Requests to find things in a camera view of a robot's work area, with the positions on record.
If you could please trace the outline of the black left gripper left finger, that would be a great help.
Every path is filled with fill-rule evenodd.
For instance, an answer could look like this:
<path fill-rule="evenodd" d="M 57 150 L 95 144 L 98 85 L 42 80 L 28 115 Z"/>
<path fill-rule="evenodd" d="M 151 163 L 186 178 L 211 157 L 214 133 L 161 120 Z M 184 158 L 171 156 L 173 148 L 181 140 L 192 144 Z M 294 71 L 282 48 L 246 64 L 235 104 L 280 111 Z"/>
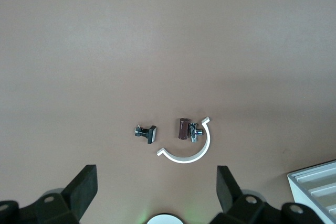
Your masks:
<path fill-rule="evenodd" d="M 26 207 L 1 201 L 1 223 L 79 223 L 97 192 L 97 166 L 86 165 L 65 188 L 47 191 Z"/>

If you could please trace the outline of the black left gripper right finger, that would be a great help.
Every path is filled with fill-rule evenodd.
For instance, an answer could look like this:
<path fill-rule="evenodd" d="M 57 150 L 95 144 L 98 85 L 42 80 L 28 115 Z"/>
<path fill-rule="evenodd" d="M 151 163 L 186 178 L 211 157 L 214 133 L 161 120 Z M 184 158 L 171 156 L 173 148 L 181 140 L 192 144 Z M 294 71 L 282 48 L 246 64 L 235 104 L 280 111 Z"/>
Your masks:
<path fill-rule="evenodd" d="M 216 193 L 222 212 L 211 223 L 323 223 L 306 205 L 288 202 L 276 209 L 256 195 L 243 193 L 227 166 L 217 167 Z"/>

